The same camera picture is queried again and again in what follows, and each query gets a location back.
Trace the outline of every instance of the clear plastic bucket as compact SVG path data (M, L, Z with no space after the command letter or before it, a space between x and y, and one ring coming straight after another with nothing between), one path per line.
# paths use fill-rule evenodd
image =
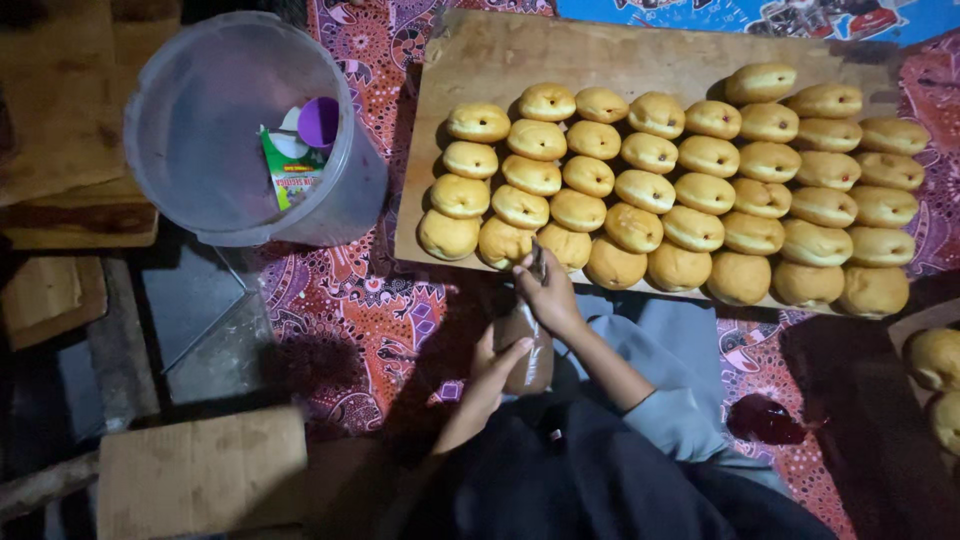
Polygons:
M127 104L124 148L137 183L173 222L214 246L350 243L383 207L387 166L354 114L347 81L309 35L264 12L183 30L147 62ZM327 96L339 129L323 176L281 212L257 135Z

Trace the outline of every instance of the patterned tablecloth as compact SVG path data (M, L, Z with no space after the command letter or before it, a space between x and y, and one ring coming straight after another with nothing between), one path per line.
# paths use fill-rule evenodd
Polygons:
M712 1L723 4L723 9L733 6L728 0ZM571 2L558 3L562 10ZM710 9L700 9L710 2L694 0L685 12L707 18ZM279 357L290 370L297 396L310 411L311 437L383 431L388 438L412 440L407 437L410 433L429 433L438 427L447 410L444 402L459 399L472 344L483 330L482 306L489 296L485 292L497 286L499 279L391 256L420 82L418 62L426 37L441 6L555 13L546 0L367 0L364 7L332 0L307 3L310 33L344 70L353 105L389 161L390 200L377 225L348 246L313 251L284 244L260 248L263 295L280 343ZM646 0L642 4L638 0L588 3L597 13L603 13L606 4L621 11L633 9L641 19L655 9L643 8ZM671 5L676 12L684 12L685 3L658 0L652 6ZM906 24L902 14L897 20ZM744 25L729 29L744 31ZM908 266L911 277L960 268L960 240L952 234L960 200L958 59L960 38L946 37L908 59L901 71L900 115L920 120L933 133L930 147L919 155L927 167L927 180L917 193L921 209L907 228L918 247ZM718 321L726 406L761 392L795 416L803 415L804 400L778 337L806 317L799 311L783 311L776 323ZM853 537L850 518L812 434L798 446L732 443L743 454L774 463L797 501L841 537Z

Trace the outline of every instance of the purple cup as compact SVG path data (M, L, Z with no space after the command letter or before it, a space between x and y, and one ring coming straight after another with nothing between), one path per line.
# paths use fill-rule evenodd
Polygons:
M340 104L332 97L317 97L306 102L300 109L297 133L303 142L330 155L330 147L337 139L340 124Z

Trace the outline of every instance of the hand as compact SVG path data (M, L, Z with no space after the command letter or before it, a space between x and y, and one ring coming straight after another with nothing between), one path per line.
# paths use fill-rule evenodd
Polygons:
M540 285L527 270L533 263L533 255L528 255L521 264L514 266L516 291L530 305L537 320L556 337L566 341L587 323L577 309L573 282L557 257L546 248L543 249L543 257L546 262L546 286Z
M446 454L483 430L500 407L510 370L533 346L534 340L524 337L498 356L493 352L493 324L487 327L474 349L467 390L460 406L441 430L433 454Z

